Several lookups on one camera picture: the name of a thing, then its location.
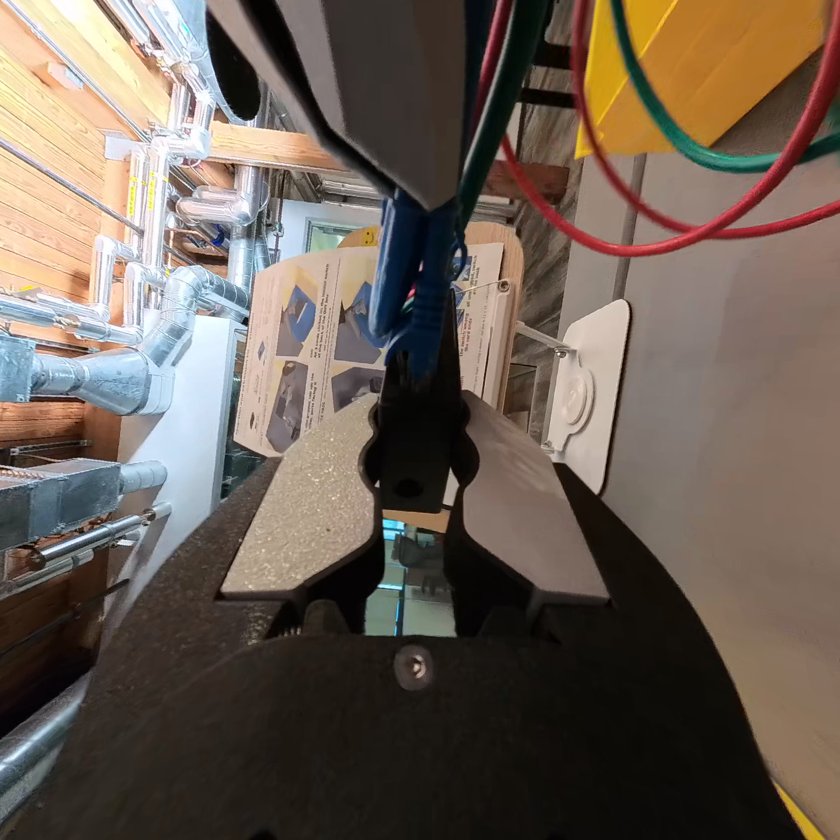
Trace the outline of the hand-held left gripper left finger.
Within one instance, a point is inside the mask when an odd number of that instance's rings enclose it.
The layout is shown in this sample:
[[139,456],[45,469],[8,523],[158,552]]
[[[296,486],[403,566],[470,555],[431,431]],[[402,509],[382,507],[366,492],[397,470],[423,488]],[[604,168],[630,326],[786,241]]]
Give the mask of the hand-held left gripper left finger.
[[382,504],[365,467],[377,403],[352,402],[282,456],[221,584],[225,600],[288,602],[300,615],[331,601],[364,632],[384,574]]

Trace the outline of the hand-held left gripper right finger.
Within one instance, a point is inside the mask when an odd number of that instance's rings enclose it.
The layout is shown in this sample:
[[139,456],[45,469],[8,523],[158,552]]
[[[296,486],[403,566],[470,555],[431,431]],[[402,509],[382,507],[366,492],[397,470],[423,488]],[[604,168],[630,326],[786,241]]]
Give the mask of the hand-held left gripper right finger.
[[478,635],[496,610],[532,625],[545,607],[606,606],[606,584],[550,457],[477,395],[462,397],[445,533],[456,635]]

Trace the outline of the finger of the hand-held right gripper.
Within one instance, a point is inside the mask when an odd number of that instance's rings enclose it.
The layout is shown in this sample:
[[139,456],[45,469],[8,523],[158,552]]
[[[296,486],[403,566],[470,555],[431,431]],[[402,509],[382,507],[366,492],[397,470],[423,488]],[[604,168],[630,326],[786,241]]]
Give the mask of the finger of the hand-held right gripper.
[[466,11],[456,1],[327,2],[327,121],[419,205],[454,198]]
[[364,178],[379,193],[393,193],[393,179],[369,161],[343,135],[343,105],[333,40],[324,2],[278,1],[280,16],[297,60],[304,90],[304,111],[311,133],[324,150],[347,169]]

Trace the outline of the black network switch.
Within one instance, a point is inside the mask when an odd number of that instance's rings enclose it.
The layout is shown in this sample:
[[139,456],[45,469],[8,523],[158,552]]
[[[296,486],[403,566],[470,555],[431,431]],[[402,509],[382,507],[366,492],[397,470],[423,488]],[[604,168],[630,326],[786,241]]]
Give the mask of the black network switch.
[[435,515],[444,506],[464,415],[455,304],[455,292],[448,290],[432,374],[412,381],[405,351],[386,365],[376,414],[384,509]]

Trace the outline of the white sign stand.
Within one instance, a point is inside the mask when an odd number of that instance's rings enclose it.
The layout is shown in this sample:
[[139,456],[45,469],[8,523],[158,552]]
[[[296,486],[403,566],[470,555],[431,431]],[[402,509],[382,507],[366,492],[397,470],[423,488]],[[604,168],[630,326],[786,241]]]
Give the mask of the white sign stand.
[[614,300],[573,322],[556,339],[516,321],[515,333],[551,349],[557,360],[543,448],[597,496],[606,482],[632,310]]

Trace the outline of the wooden board with instruction sheet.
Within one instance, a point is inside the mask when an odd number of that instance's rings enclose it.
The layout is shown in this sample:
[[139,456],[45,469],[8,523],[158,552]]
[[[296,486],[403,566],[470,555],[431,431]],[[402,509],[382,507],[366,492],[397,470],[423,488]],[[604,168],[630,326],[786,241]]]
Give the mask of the wooden board with instruction sheet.
[[[511,319],[520,282],[522,249],[503,238],[500,225],[467,228],[468,255],[455,268],[461,395],[472,392],[496,409],[501,375],[508,366]],[[248,326],[243,383],[234,441],[265,455],[277,467],[306,432],[368,394],[380,401],[385,368],[397,352],[408,355],[408,337],[375,336],[372,245],[308,252],[258,274]],[[438,514],[391,511],[382,506],[376,414],[365,458],[367,476],[383,511],[428,525],[452,508],[457,485],[451,467]]]

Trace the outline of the shiny insulated pipe cluster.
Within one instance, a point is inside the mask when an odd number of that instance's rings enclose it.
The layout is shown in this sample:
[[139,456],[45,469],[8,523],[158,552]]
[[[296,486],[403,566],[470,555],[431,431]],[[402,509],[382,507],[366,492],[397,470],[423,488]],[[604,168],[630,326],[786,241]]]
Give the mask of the shiny insulated pipe cluster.
[[135,345],[174,270],[220,270],[253,188],[206,2],[2,2],[2,335]]

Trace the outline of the grey metal pipe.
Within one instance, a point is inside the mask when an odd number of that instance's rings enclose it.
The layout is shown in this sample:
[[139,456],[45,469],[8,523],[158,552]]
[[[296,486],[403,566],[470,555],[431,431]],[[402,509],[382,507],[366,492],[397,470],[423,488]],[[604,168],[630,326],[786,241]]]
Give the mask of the grey metal pipe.
[[33,549],[32,561],[37,569],[44,569],[50,564],[72,559],[84,552],[116,543],[126,534],[140,531],[153,522],[169,517],[171,513],[170,503],[155,504],[140,514],[106,521],[87,532],[61,539],[43,548]]

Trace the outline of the black round pedestal base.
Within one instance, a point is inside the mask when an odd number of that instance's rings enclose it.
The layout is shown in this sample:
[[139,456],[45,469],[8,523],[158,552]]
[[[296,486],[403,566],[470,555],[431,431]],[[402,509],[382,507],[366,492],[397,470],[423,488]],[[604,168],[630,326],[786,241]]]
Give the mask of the black round pedestal base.
[[205,2],[206,50],[218,107],[229,123],[255,127],[265,115],[261,82],[242,51]]

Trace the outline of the brown wooden rail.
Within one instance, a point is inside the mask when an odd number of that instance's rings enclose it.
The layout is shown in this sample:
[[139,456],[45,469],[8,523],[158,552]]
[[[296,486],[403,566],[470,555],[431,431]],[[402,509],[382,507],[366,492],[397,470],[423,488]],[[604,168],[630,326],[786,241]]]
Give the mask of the brown wooden rail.
[[[305,133],[261,129],[214,120],[211,124],[211,137],[208,155],[211,161],[306,172],[319,175],[327,181],[358,182],[373,187],[373,181],[367,175],[347,169]],[[520,167],[550,203],[557,203],[564,197],[570,176],[567,167],[536,163],[520,164]],[[525,192],[513,177],[508,164],[500,160],[493,162],[479,196],[526,199]]]

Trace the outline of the silver spiral duct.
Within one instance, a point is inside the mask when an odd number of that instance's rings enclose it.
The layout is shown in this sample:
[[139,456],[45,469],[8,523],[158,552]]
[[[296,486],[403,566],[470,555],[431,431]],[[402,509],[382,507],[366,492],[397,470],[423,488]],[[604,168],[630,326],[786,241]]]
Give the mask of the silver spiral duct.
[[255,274],[268,265],[265,216],[269,188],[264,169],[240,164],[234,189],[238,195],[234,220],[245,224],[229,226],[227,279],[251,296]]
[[88,677],[79,679],[2,737],[2,821],[26,802],[55,764],[77,719],[88,683]]

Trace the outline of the silver elbow duct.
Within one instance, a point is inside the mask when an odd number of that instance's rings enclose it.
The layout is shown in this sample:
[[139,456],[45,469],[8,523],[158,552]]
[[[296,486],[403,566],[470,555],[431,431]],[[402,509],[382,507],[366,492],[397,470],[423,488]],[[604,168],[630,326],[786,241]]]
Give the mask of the silver elbow duct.
[[223,308],[249,315],[251,296],[200,266],[173,272],[164,286],[161,314],[138,347],[63,359],[35,353],[30,394],[73,396],[118,416],[161,415],[172,404],[175,368],[193,338],[196,313]]

